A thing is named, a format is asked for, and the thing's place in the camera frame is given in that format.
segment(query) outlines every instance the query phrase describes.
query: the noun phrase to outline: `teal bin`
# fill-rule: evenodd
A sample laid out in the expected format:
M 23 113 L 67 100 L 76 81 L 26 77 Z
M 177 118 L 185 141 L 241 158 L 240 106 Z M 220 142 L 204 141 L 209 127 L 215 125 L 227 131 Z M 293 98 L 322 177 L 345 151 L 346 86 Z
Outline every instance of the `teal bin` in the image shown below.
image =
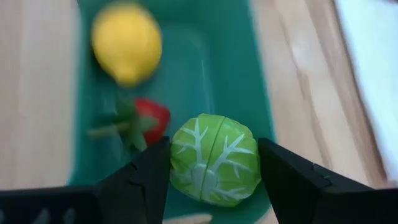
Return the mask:
M 249 127 L 255 138 L 274 138 L 263 71 L 245 0 L 142 0 L 160 24 L 163 54 L 154 76 L 122 90 L 98 65 L 90 45 L 96 13 L 111 1 L 78 0 L 81 42 L 75 126 L 75 167 L 69 184 L 94 184 L 122 167 L 117 136 L 97 141 L 86 132 L 102 114 L 112 112 L 115 96 L 143 96 L 170 109 L 167 135 L 201 113 L 220 114 Z M 222 208 L 191 199 L 171 185 L 165 219 L 210 213 L 212 223 L 254 223 L 270 203 L 259 184 L 237 207 Z

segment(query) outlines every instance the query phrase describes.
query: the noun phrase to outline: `toy food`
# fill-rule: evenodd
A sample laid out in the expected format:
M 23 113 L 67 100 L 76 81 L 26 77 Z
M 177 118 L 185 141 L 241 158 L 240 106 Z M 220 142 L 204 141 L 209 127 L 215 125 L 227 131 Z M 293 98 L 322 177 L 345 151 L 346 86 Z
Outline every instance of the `toy food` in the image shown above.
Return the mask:
M 202 202 L 233 207 L 261 180 L 252 132 L 224 116 L 188 120 L 175 133 L 171 153 L 171 183 Z
M 92 46 L 101 67 L 123 87 L 148 79 L 162 54 L 160 29 L 138 4 L 117 3 L 95 18 Z
M 125 150 L 135 146 L 140 151 L 157 142 L 170 121 L 170 111 L 144 98 L 136 98 L 134 103 L 119 100 L 116 114 L 102 118 L 103 125 L 89 131 L 98 138 L 119 133 Z

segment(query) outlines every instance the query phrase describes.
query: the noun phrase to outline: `wooden surface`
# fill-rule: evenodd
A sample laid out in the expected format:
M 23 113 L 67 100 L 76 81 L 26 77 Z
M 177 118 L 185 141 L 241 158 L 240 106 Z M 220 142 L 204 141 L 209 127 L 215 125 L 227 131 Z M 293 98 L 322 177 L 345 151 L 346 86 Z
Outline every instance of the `wooden surface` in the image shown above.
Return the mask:
M 384 187 L 333 2 L 253 4 L 279 144 Z M 0 32 L 0 103 L 9 109 L 0 119 L 0 189 L 63 185 L 68 178 L 76 14 L 69 1 L 0 1 L 0 29 L 10 29 Z M 277 223 L 272 211 L 263 223 Z
M 255 0 L 280 145 L 375 188 L 386 175 L 332 0 Z M 271 210 L 262 221 L 277 223 Z

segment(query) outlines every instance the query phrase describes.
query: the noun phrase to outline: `white cloth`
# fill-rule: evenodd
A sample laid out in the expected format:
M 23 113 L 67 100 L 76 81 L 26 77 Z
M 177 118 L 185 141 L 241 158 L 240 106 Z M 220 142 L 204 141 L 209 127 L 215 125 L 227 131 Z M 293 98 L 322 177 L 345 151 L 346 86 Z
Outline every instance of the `white cloth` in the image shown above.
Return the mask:
M 387 177 L 398 181 L 398 3 L 337 0 L 336 5 Z

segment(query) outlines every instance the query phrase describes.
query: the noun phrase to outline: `green cabbage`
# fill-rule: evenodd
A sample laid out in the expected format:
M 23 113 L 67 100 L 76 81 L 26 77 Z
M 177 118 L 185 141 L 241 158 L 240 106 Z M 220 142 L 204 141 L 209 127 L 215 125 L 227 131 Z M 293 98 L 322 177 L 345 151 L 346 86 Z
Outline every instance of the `green cabbage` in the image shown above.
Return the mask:
M 261 180 L 252 132 L 224 116 L 190 119 L 175 133 L 171 153 L 171 183 L 201 202 L 233 207 Z

